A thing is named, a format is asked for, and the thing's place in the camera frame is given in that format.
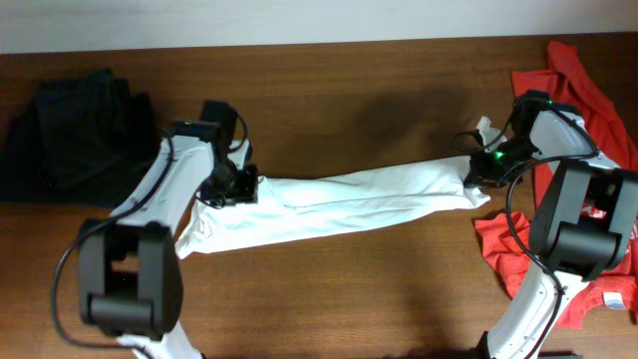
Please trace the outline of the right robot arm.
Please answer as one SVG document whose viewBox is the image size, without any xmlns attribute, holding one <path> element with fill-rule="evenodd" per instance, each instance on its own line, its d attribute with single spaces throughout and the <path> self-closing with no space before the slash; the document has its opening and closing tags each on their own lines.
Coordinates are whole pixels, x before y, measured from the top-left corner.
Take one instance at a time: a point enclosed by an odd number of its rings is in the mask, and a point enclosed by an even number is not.
<svg viewBox="0 0 638 359">
<path fill-rule="evenodd" d="M 466 187 L 505 187 L 506 197 L 532 170 L 552 179 L 531 222 L 524 280 L 506 313 L 472 349 L 474 358 L 536 358 L 569 302 L 603 271 L 617 267 L 637 215 L 637 175 L 607 158 L 578 111 L 539 95 L 516 99 L 506 122 L 511 139 L 473 131 Z"/>
</svg>

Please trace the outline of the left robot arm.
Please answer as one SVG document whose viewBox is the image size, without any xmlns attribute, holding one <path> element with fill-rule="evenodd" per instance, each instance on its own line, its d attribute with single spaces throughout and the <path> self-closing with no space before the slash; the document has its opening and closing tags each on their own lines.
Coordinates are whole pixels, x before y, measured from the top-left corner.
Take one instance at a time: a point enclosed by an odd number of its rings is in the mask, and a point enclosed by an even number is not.
<svg viewBox="0 0 638 359">
<path fill-rule="evenodd" d="M 175 232 L 191 201 L 212 209 L 257 201 L 247 139 L 238 116 L 176 122 L 130 196 L 78 236 L 80 315 L 146 358 L 199 358 L 180 322 L 183 285 Z"/>
</svg>

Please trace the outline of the white graphic t-shirt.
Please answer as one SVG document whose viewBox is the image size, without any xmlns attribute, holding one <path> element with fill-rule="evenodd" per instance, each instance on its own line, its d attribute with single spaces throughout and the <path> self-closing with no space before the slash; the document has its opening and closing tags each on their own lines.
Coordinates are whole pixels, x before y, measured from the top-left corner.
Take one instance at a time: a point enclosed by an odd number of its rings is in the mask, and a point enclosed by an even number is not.
<svg viewBox="0 0 638 359">
<path fill-rule="evenodd" d="M 175 251 L 186 258 L 479 208 L 490 197 L 464 185 L 469 172 L 469 157 L 460 156 L 321 179 L 260 177 L 255 203 L 213 208 L 196 202 Z"/>
</svg>

